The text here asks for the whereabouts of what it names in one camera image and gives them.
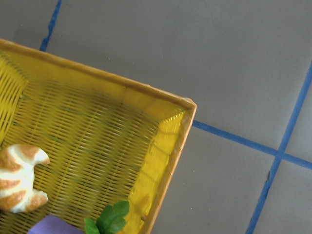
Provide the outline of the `yellow woven basket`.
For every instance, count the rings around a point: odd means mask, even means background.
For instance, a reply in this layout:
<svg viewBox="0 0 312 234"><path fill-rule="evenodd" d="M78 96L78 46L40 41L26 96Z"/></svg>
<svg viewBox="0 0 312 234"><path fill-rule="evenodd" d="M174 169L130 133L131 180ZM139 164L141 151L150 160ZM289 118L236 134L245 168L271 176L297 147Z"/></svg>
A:
<svg viewBox="0 0 312 234"><path fill-rule="evenodd" d="M47 215L80 230L108 204L130 203L124 234L152 231L196 104L7 40L0 42L0 146L24 143L50 158L35 167L46 205L1 212L3 234L25 234Z"/></svg>

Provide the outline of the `orange toy carrot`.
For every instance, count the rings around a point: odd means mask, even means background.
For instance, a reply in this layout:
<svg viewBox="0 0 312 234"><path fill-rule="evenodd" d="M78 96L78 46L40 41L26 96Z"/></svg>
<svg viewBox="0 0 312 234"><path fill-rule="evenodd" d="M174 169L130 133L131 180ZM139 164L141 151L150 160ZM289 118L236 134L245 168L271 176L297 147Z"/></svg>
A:
<svg viewBox="0 0 312 234"><path fill-rule="evenodd" d="M125 217L129 213L129 201L119 201L107 205L96 221L84 219L86 234L116 234L126 225Z"/></svg>

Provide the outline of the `toy croissant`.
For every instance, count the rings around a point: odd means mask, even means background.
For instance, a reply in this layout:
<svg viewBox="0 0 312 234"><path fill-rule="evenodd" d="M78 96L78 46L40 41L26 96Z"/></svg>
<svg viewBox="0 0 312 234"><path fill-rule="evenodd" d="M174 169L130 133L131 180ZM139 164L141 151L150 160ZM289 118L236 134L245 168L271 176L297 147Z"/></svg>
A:
<svg viewBox="0 0 312 234"><path fill-rule="evenodd" d="M0 152L0 210L32 212L48 202L48 195L34 189L34 167L48 165L49 156L40 147L14 144Z"/></svg>

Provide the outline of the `purple foam cube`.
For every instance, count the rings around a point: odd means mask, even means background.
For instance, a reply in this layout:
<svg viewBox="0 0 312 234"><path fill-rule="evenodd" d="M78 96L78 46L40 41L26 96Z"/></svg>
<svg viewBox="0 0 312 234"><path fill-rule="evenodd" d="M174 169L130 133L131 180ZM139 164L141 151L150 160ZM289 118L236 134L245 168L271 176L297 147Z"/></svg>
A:
<svg viewBox="0 0 312 234"><path fill-rule="evenodd" d="M48 215L35 224L28 234L82 234L83 231L68 224L62 219Z"/></svg>

